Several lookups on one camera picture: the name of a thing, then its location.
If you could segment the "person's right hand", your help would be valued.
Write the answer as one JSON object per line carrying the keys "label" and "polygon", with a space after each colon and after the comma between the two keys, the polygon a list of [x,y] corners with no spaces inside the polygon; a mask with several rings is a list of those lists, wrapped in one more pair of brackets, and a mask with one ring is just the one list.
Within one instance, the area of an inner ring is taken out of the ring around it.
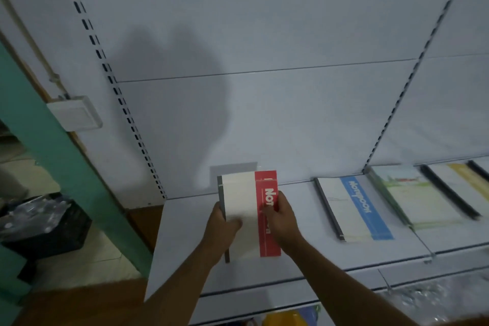
{"label": "person's right hand", "polygon": [[281,249],[290,255],[304,241],[299,230],[296,216],[282,191],[278,191],[277,205],[278,222],[267,223],[274,240]]}

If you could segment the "person's left hand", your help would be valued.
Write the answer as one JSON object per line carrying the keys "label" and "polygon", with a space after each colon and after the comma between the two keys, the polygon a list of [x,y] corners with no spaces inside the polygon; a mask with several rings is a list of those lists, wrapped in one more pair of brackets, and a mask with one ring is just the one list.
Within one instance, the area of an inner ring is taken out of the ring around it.
{"label": "person's left hand", "polygon": [[217,202],[208,218],[203,238],[199,243],[199,248],[203,250],[206,259],[216,265],[224,253],[230,248],[235,240],[236,234],[225,232],[225,221],[227,221]]}

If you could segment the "red striped white notebook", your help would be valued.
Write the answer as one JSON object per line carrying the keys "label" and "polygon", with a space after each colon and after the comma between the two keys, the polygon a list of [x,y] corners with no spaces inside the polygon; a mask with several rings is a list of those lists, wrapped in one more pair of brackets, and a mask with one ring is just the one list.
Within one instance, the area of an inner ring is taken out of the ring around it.
{"label": "red striped white notebook", "polygon": [[241,229],[224,254],[225,262],[281,256],[282,250],[262,213],[264,206],[272,206],[278,211],[277,171],[226,174],[218,176],[217,181],[224,218],[242,222]]}

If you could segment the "person's right forearm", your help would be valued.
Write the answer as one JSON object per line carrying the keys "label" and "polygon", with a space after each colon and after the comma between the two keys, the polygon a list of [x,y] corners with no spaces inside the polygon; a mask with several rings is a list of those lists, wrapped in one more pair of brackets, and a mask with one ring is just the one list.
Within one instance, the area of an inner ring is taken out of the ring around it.
{"label": "person's right forearm", "polygon": [[335,326],[419,326],[334,265],[302,236],[283,246]]}

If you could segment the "person's left forearm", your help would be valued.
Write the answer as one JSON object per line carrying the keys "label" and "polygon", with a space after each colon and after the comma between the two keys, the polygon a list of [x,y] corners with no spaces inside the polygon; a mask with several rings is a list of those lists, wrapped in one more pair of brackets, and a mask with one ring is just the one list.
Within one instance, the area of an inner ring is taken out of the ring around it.
{"label": "person's left forearm", "polygon": [[210,271],[225,251],[199,244],[145,302],[140,326],[188,326]]}

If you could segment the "white metal display shelf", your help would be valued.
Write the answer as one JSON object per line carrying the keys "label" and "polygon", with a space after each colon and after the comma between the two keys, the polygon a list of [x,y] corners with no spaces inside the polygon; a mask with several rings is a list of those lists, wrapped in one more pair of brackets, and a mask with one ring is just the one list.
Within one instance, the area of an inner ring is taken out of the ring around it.
{"label": "white metal display shelf", "polygon": [[[335,236],[314,182],[285,184],[305,239],[335,265],[375,292],[489,269],[489,222],[465,220],[421,230],[403,225],[368,178],[357,180],[394,240],[342,243]],[[145,299],[173,274],[201,240],[217,194],[165,203]],[[316,305],[319,300],[285,254],[225,263],[211,271],[190,324],[225,323],[273,311]]]}

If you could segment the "blue striped white notebook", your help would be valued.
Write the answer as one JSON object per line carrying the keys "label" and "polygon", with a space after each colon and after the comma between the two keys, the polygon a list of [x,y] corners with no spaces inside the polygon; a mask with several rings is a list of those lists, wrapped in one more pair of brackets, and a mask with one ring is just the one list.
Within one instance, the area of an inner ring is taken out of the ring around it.
{"label": "blue striped white notebook", "polygon": [[314,178],[341,242],[392,241],[394,235],[355,176]]}

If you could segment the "yellow plastic container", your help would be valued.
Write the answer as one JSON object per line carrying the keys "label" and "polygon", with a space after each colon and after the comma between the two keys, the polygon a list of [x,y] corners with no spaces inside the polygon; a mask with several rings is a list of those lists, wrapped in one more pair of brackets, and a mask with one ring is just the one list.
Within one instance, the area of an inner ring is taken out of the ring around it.
{"label": "yellow plastic container", "polygon": [[297,310],[268,313],[261,326],[309,326]]}

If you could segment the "blue plastic item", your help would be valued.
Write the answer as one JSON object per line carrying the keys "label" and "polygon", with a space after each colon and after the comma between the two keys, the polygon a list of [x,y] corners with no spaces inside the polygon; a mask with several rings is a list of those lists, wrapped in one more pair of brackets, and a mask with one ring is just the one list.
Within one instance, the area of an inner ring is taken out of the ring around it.
{"label": "blue plastic item", "polygon": [[321,305],[319,304],[309,305],[297,309],[299,316],[301,316],[307,326],[317,326],[320,311]]}

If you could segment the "white shelf back panel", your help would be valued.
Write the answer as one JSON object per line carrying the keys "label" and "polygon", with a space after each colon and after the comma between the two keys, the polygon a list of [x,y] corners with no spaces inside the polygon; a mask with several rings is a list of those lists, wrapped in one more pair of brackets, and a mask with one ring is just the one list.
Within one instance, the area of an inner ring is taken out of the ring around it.
{"label": "white shelf back panel", "polygon": [[361,171],[449,0],[82,0],[168,199]]}

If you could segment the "green edged pale notebook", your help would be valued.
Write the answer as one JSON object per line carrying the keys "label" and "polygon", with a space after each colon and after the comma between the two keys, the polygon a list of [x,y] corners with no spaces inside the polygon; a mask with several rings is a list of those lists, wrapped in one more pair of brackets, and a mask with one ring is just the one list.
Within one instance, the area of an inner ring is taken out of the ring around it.
{"label": "green edged pale notebook", "polygon": [[414,166],[368,167],[366,176],[412,230],[463,222],[461,213]]}

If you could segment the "black plastic crate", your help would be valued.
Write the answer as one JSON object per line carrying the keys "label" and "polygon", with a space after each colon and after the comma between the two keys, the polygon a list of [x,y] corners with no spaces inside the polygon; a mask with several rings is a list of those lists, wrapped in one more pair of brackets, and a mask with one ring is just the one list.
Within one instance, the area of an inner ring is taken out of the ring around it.
{"label": "black plastic crate", "polygon": [[60,224],[53,231],[19,241],[0,242],[0,244],[27,260],[36,261],[81,249],[87,238],[91,224],[92,220],[74,201],[63,216]]}

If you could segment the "white slotted shelf upright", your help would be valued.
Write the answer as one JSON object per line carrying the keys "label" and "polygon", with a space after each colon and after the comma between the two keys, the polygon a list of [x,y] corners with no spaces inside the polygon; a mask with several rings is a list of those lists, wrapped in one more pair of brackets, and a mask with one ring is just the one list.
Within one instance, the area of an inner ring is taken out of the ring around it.
{"label": "white slotted shelf upright", "polygon": [[134,118],[131,114],[130,108],[124,98],[124,95],[120,88],[120,83],[117,81],[117,78],[112,70],[110,65],[111,60],[107,58],[104,52],[104,46],[100,43],[100,40],[97,35],[97,29],[93,26],[92,21],[90,20],[90,13],[87,12],[83,0],[72,0],[74,3],[74,7],[77,10],[77,13],[80,15],[82,24],[85,28],[85,31],[88,34],[91,45],[96,52],[96,55],[100,61],[101,70],[106,78],[107,82],[110,84],[110,87],[113,89],[114,95],[117,98],[119,103],[119,112],[124,114],[124,126],[127,130],[131,131],[131,142],[134,146],[138,147],[138,157],[141,160],[144,160],[145,168],[151,175],[151,184],[155,185],[154,190],[158,190],[158,198],[156,202],[149,202],[144,204],[144,206],[155,206],[155,205],[163,205],[167,199],[166,192],[164,187],[161,184],[161,180],[158,176],[157,170],[154,166],[154,163],[151,159],[150,153],[148,152],[141,133],[138,130],[138,127],[134,121]]}
{"label": "white slotted shelf upright", "polygon": [[390,123],[394,119],[394,117],[395,117],[395,115],[396,115],[396,113],[400,107],[400,104],[402,103],[409,87],[411,86],[411,83],[412,83],[417,71],[419,70],[420,65],[423,63],[423,61],[426,57],[426,54],[427,54],[430,46],[432,45],[432,42],[433,42],[437,32],[439,31],[443,21],[446,18],[446,15],[448,14],[448,12],[451,8],[451,5],[453,4],[453,1],[454,0],[447,0],[446,3],[444,4],[442,11],[439,14],[439,17],[438,17],[437,21],[435,22],[435,25],[433,26],[433,29],[431,30],[431,33],[430,33],[428,39],[426,40],[425,45],[424,45],[419,57],[416,59],[416,62],[415,62],[414,66],[410,72],[410,75],[408,76],[408,78],[407,78],[407,80],[406,80],[406,82],[405,82],[405,84],[404,84],[404,86],[400,92],[400,95],[398,96],[398,98],[394,104],[394,107],[392,108],[392,111],[390,112],[390,114],[387,118],[387,121],[384,124],[384,126],[383,126],[383,128],[379,134],[379,137],[376,140],[376,143],[374,144],[374,147],[372,148],[368,158],[366,159],[366,161],[363,165],[363,168],[360,172],[361,174],[365,174],[367,171],[367,168],[370,166],[372,158],[376,153],[376,150],[378,149],[380,143],[382,142],[382,139],[384,138],[384,136],[385,136],[385,134],[389,128]]}

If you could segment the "yellow striped white notebook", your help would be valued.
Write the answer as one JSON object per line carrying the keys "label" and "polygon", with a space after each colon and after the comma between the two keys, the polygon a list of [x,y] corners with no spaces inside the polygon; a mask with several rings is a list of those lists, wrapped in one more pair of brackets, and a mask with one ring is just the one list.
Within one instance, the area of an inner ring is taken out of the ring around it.
{"label": "yellow striped white notebook", "polygon": [[489,175],[472,161],[422,164],[419,169],[467,217],[489,219]]}

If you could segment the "clear crinkled plastic bags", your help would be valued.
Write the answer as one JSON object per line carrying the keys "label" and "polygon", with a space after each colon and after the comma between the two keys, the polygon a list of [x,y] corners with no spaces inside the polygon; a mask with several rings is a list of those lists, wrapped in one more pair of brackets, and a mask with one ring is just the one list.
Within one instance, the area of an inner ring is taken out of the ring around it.
{"label": "clear crinkled plastic bags", "polygon": [[489,317],[489,269],[390,288],[379,295],[422,326]]}

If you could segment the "clear plastic wrapped packets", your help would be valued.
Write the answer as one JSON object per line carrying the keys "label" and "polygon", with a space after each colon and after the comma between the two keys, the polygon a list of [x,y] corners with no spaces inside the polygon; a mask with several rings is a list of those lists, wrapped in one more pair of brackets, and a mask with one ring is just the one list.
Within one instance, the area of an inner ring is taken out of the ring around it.
{"label": "clear plastic wrapped packets", "polygon": [[5,204],[0,209],[0,242],[19,241],[53,231],[73,203],[62,194],[45,194]]}

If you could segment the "black spined white notebook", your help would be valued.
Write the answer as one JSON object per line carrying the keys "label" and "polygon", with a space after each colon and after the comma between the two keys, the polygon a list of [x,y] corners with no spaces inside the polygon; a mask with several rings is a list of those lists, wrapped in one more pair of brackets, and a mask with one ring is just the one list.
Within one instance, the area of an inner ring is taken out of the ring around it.
{"label": "black spined white notebook", "polygon": [[468,160],[467,165],[478,175],[489,182],[489,156],[476,157]]}

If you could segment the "green painted door frame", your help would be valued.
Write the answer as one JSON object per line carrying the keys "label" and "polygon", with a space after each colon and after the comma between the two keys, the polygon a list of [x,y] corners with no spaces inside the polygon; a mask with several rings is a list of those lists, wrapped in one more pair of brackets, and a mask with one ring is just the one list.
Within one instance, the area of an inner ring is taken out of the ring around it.
{"label": "green painted door frame", "polygon": [[153,255],[147,244],[1,40],[0,120],[139,273],[149,278]]}

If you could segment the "white wall switch box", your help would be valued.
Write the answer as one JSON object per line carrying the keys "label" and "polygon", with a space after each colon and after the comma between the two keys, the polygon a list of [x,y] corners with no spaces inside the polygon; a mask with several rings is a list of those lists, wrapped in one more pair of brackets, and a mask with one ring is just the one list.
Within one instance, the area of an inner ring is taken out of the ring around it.
{"label": "white wall switch box", "polygon": [[88,96],[58,100],[46,104],[66,132],[100,129],[103,122]]}

